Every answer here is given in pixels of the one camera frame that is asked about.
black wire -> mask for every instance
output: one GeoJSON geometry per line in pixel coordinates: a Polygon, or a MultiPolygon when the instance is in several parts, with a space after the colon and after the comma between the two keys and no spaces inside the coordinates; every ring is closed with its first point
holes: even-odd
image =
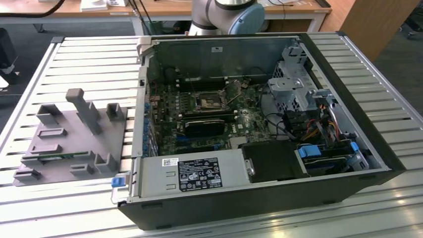
{"type": "Polygon", "coordinates": [[[133,10],[133,11],[135,12],[135,14],[138,15],[138,19],[141,20],[141,23],[142,23],[142,25],[143,25],[143,27],[145,27],[146,34],[150,35],[149,28],[147,28],[147,26],[146,26],[146,24],[145,24],[145,22],[143,22],[143,18],[142,18],[142,16],[141,16],[139,9],[138,9],[138,6],[137,6],[135,3],[134,3],[134,0],[127,0],[127,2],[129,2],[129,5],[130,5],[130,7],[131,7],[131,10],[133,10]]]}
{"type": "Polygon", "coordinates": [[[276,135],[278,135],[278,124],[282,122],[282,120],[280,121],[280,122],[277,122],[277,124],[276,124],[276,135]]]}
{"type": "Polygon", "coordinates": [[[266,0],[266,1],[269,1],[269,3],[270,3],[272,5],[274,5],[274,6],[293,6],[293,5],[286,5],[286,4],[284,4],[280,0],[277,0],[277,1],[280,2],[280,4],[272,3],[270,0],[266,0]]]}
{"type": "Polygon", "coordinates": [[[262,94],[264,94],[265,86],[268,86],[266,83],[262,85],[261,94],[260,94],[260,98],[258,98],[258,108],[260,108],[261,115],[264,116],[264,119],[268,121],[268,123],[269,123],[270,125],[273,125],[277,129],[280,129],[280,130],[284,132],[284,134],[289,137],[290,140],[297,141],[297,138],[296,138],[284,128],[281,128],[278,125],[276,125],[276,124],[274,124],[270,120],[268,120],[268,118],[266,118],[269,115],[281,116],[281,114],[280,114],[280,113],[269,113],[269,114],[264,115],[264,113],[262,113],[261,101],[262,101],[262,94]]]}
{"type": "Polygon", "coordinates": [[[141,7],[142,7],[142,9],[143,9],[143,12],[145,12],[145,15],[146,15],[146,18],[147,18],[147,21],[149,21],[150,27],[151,27],[153,31],[154,31],[154,32],[157,32],[157,31],[155,31],[155,29],[154,29],[154,26],[151,25],[151,20],[150,20],[150,17],[149,17],[147,11],[146,11],[146,9],[145,9],[143,3],[142,3],[142,1],[141,1],[141,0],[138,0],[138,1],[139,1],[139,3],[141,3],[141,7]]]}
{"type": "Polygon", "coordinates": [[[285,10],[284,10],[284,7],[285,6],[293,6],[293,5],[286,5],[284,4],[280,0],[277,0],[277,2],[280,2],[280,4],[276,4],[276,3],[272,3],[270,0],[266,0],[272,5],[274,6],[281,6],[282,7],[282,22],[281,22],[281,31],[282,31],[282,25],[284,25],[284,20],[285,20],[285,10]]]}
{"type": "Polygon", "coordinates": [[[19,18],[42,18],[49,16],[57,11],[57,9],[63,4],[65,0],[58,0],[57,4],[43,13],[29,14],[29,13],[0,13],[0,17],[19,17],[19,18]]]}

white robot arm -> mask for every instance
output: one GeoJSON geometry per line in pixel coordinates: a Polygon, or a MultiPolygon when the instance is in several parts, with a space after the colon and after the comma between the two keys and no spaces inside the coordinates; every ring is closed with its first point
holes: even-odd
{"type": "Polygon", "coordinates": [[[253,34],[264,22],[256,0],[193,0],[189,35],[253,34]]]}

aluminum extrusion table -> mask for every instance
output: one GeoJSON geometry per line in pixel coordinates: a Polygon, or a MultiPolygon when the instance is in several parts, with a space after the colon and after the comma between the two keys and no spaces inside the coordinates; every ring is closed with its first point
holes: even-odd
{"type": "Polygon", "coordinates": [[[130,167],[137,37],[65,38],[49,45],[0,136],[0,234],[25,238],[421,237],[423,119],[346,37],[333,33],[309,36],[406,172],[341,203],[151,232],[138,230],[111,204],[109,178],[10,186],[38,123],[39,104],[55,103],[59,110],[71,110],[63,95],[74,87],[85,91],[95,108],[109,102],[129,107],[119,170],[130,167]]]}

gray plastic block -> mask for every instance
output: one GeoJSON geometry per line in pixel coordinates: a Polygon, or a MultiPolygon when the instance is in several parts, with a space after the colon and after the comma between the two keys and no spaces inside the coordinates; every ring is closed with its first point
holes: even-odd
{"type": "Polygon", "coordinates": [[[42,138],[53,138],[57,136],[65,136],[66,130],[62,128],[51,128],[37,131],[37,137],[42,138]]]}
{"type": "Polygon", "coordinates": [[[87,153],[85,155],[74,155],[73,158],[75,160],[94,160],[94,156],[95,154],[91,151],[87,151],[87,153]]]}
{"type": "Polygon", "coordinates": [[[59,110],[57,109],[54,104],[45,104],[39,106],[38,113],[35,117],[39,119],[41,123],[46,127],[55,127],[57,122],[54,120],[54,116],[61,115],[59,110]]]}
{"type": "MultiPolygon", "coordinates": [[[[73,94],[78,98],[82,91],[75,90],[73,94]]],[[[34,169],[42,176],[35,180],[15,179],[14,186],[110,178],[118,172],[127,110],[115,104],[97,110],[91,103],[82,102],[85,114],[95,120],[101,133],[90,132],[79,112],[59,112],[54,105],[42,107],[41,112],[50,112],[55,126],[38,124],[18,167],[18,171],[34,169]],[[91,173],[75,172],[74,176],[70,166],[81,164],[87,164],[91,173]]]]}
{"type": "Polygon", "coordinates": [[[125,120],[118,103],[106,104],[105,109],[106,109],[107,120],[110,120],[110,121],[125,120]]]}
{"type": "Polygon", "coordinates": [[[42,161],[38,158],[23,158],[21,157],[19,162],[26,166],[26,167],[33,167],[37,165],[42,165],[42,161]]]}
{"type": "Polygon", "coordinates": [[[106,155],[103,160],[99,155],[95,155],[93,165],[97,168],[99,173],[107,173],[115,170],[117,163],[110,154],[106,155]]]}
{"type": "Polygon", "coordinates": [[[31,169],[19,170],[14,172],[13,178],[21,182],[23,181],[35,181],[41,177],[41,174],[31,169]]]}
{"type": "Polygon", "coordinates": [[[30,154],[53,154],[61,152],[61,146],[58,144],[55,145],[37,145],[29,147],[29,153],[30,154]]]}
{"type": "Polygon", "coordinates": [[[89,164],[70,165],[69,172],[73,176],[85,176],[93,174],[93,168],[89,164]]]}
{"type": "Polygon", "coordinates": [[[87,126],[91,134],[99,134],[101,127],[97,123],[97,110],[91,103],[89,105],[86,104],[83,100],[83,90],[79,88],[70,88],[66,92],[66,101],[73,103],[77,110],[77,116],[87,126]]]}

warning label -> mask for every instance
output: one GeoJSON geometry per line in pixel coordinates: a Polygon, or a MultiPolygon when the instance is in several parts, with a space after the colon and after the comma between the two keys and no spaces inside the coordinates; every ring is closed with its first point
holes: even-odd
{"type": "Polygon", "coordinates": [[[217,158],[177,162],[178,190],[182,192],[221,187],[217,158]]]}

